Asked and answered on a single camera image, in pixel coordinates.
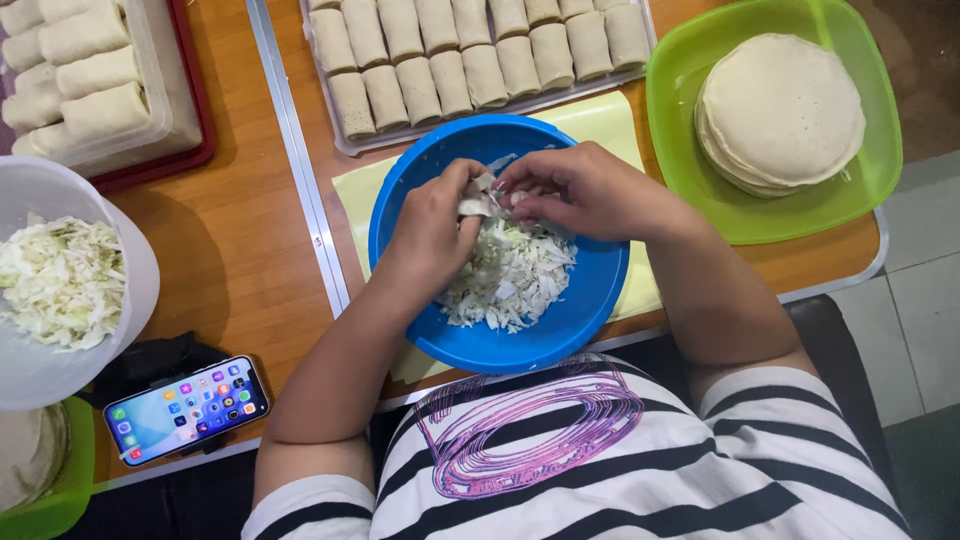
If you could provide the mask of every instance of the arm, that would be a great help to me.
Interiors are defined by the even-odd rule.
[[[500,189],[531,197],[513,218],[557,222],[602,240],[646,242],[694,399],[725,375],[781,365],[816,375],[777,298],[694,208],[593,142],[534,152],[500,176]]]
[[[287,380],[256,459],[253,504],[278,487],[315,475],[348,476],[372,492],[363,429],[407,326],[467,261],[482,218],[457,204],[468,179],[487,172],[455,160],[413,189],[393,238],[361,293],[350,302]]]

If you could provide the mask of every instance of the phone holder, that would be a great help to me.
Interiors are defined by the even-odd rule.
[[[93,380],[90,386],[74,394],[96,409],[103,409],[144,390],[160,388],[229,359],[231,355],[197,341],[193,331],[169,339],[152,339],[132,344]],[[216,452],[224,447],[222,434],[197,441],[180,449],[180,455],[203,451]]]

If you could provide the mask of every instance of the striped shirt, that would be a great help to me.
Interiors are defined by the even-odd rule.
[[[907,538],[827,387],[785,367],[714,384],[699,414],[635,367],[576,355],[415,404],[374,496],[321,475],[253,510],[245,540]]]

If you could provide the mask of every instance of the phone screen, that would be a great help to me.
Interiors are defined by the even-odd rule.
[[[267,414],[263,387],[246,356],[108,405],[104,416],[131,466],[246,424]]]

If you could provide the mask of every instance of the green container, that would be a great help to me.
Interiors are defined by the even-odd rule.
[[[863,146],[834,177],[779,199],[760,199],[725,181],[697,142],[693,108],[713,65],[760,34],[794,34],[834,51],[850,72],[867,119]],[[745,0],[673,29],[647,66],[647,110],[667,186],[707,217],[731,244],[818,233],[876,208],[903,167],[893,89],[873,37],[842,0]]]
[[[50,492],[0,513],[0,540],[34,540],[67,532],[84,515],[93,491],[93,409],[83,400],[63,401],[70,422],[70,451]]]

